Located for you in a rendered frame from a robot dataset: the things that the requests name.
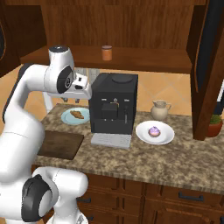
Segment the wooden cabinet door, glass panel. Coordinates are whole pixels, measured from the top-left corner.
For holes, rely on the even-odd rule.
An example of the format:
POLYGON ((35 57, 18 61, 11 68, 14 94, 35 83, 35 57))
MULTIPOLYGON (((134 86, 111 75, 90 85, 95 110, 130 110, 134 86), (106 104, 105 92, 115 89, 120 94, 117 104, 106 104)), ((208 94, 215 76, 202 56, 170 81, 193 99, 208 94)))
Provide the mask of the wooden cabinet door, glass panel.
POLYGON ((0 77, 46 45, 39 0, 0 0, 0 77))
POLYGON ((224 80, 224 0, 193 7, 186 51, 192 62, 192 135, 203 141, 224 80))

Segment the white post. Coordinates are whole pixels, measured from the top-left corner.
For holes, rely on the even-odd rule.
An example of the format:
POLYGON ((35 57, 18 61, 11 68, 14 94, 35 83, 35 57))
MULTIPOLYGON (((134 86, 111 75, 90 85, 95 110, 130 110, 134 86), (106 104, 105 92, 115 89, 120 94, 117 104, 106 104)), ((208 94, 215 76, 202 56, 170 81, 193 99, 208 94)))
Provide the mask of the white post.
POLYGON ((46 113, 49 113, 53 109, 52 97, 46 92, 43 93, 43 97, 44 97, 46 113))

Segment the black coffee machine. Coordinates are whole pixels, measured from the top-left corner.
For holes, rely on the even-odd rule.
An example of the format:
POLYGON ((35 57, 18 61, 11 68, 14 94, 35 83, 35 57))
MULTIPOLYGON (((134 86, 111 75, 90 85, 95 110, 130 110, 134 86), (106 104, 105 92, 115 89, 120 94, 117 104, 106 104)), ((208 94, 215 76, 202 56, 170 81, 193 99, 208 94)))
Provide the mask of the black coffee machine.
POLYGON ((128 149, 137 111, 138 75, 100 73, 88 101, 91 144, 128 149))

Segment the orange jam jar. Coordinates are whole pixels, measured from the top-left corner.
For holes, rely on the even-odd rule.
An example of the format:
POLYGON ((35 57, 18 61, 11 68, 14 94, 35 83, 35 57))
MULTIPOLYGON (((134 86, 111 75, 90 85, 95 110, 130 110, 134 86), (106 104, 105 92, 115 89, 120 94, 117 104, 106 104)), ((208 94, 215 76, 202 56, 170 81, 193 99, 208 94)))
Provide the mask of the orange jam jar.
POLYGON ((112 60, 112 46, 103 45, 101 47, 101 55, 102 55, 102 59, 105 61, 112 60))

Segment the green plant in terracotta pot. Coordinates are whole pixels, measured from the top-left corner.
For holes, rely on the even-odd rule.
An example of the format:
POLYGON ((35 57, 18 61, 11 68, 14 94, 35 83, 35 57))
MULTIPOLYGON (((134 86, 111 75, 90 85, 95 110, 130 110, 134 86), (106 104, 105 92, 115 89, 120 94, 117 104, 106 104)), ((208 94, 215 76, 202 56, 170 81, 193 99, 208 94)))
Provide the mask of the green plant in terracotta pot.
POLYGON ((206 135, 208 137, 217 137, 221 131, 222 124, 223 122, 220 115, 212 115, 206 135))

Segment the beige ceramic jug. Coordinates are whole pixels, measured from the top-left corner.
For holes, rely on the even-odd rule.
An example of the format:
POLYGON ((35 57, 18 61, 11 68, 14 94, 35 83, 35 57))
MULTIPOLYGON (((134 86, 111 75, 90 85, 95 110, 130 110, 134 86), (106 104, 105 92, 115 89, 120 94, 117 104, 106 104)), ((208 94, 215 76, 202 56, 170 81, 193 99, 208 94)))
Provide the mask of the beige ceramic jug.
POLYGON ((154 106, 150 110, 150 114, 154 120, 163 121, 171 109, 172 105, 163 100, 153 101, 154 106))

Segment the wooden drawer front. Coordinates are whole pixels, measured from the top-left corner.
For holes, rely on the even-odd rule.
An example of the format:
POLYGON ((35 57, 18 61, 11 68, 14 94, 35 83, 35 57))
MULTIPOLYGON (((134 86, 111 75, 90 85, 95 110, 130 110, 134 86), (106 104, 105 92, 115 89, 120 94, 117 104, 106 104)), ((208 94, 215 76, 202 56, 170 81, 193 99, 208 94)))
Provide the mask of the wooden drawer front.
POLYGON ((144 184, 138 181, 88 174, 88 189, 83 198, 92 201, 115 200, 119 196, 142 198, 144 184))
POLYGON ((89 224, 142 224, 142 215, 132 215, 102 208, 99 206, 88 206, 85 203, 78 203, 79 209, 86 217, 94 216, 89 224))
POLYGON ((224 210, 224 195, 200 192, 190 189, 177 188, 166 185, 147 184, 145 190, 147 199, 178 202, 196 207, 207 207, 224 210))

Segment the light blue plate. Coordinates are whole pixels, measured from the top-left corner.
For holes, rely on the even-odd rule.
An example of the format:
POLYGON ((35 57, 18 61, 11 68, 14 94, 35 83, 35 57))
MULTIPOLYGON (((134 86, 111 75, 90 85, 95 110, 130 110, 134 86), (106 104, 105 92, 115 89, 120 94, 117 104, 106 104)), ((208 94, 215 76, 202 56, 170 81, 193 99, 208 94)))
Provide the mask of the light blue plate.
POLYGON ((61 121, 63 123, 70 124, 70 125, 83 124, 88 122, 89 120, 90 120, 90 115, 89 115, 88 108, 70 108, 66 110, 65 112, 63 112, 61 115, 61 121), (75 118, 73 115, 70 114, 71 110, 80 111, 82 115, 84 116, 84 118, 83 119, 75 118))

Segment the purple frosted cupcake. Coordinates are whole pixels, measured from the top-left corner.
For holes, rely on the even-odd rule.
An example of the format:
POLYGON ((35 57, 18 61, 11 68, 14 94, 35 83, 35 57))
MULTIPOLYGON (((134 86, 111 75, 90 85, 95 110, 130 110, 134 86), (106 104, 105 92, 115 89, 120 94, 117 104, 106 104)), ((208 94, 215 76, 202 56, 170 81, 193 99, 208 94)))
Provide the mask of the purple frosted cupcake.
POLYGON ((150 128, 148 133, 151 137, 158 137, 161 134, 160 130, 155 126, 150 128))

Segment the dark wooden cutting board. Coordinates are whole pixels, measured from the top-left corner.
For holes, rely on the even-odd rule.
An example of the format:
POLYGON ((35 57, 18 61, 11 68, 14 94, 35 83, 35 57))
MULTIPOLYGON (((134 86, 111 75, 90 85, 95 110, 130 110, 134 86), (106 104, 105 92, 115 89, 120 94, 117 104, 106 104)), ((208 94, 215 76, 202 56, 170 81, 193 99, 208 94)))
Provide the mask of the dark wooden cutting board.
POLYGON ((47 130, 38 155, 73 160, 83 139, 84 136, 82 134, 47 130))

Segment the open wooden wall cabinet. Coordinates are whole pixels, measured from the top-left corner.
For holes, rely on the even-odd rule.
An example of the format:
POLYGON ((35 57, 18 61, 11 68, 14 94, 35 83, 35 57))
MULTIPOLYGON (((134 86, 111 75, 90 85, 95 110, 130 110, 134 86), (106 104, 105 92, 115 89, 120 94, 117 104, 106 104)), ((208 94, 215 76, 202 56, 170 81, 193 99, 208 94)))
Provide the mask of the open wooden wall cabinet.
POLYGON ((79 67, 188 74, 193 0, 39 0, 46 45, 22 58, 48 64, 47 48, 69 46, 79 67), (102 59, 112 46, 112 60, 102 59))

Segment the white plate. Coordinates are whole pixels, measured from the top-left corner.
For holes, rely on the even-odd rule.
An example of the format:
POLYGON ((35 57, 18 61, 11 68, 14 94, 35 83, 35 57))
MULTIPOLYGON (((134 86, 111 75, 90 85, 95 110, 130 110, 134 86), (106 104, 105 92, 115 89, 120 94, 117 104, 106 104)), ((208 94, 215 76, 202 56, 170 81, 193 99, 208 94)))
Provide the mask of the white plate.
POLYGON ((145 121, 136 126, 136 135, 147 144, 168 144, 175 136, 175 132, 168 124, 159 121, 145 121), (156 127, 159 136, 151 136, 150 129, 156 127))

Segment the brown croissant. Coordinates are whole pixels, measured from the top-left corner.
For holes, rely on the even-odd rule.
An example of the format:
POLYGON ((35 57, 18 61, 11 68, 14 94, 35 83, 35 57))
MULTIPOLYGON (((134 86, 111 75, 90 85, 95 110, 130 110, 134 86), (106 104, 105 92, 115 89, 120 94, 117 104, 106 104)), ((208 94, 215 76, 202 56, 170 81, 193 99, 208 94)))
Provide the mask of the brown croissant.
POLYGON ((82 115, 82 113, 80 111, 71 110, 70 114, 72 116, 74 116, 75 118, 78 118, 78 119, 83 119, 84 118, 84 116, 82 115))

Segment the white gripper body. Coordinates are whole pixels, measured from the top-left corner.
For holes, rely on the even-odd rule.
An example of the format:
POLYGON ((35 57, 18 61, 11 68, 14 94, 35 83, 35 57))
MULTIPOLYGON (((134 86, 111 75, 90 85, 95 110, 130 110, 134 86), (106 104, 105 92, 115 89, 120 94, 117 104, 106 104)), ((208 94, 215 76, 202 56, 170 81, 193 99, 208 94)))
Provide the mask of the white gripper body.
POLYGON ((87 86, 84 89, 75 89, 74 87, 69 88, 65 93, 60 95, 63 98, 74 98, 74 99, 87 99, 92 97, 92 89, 87 86))

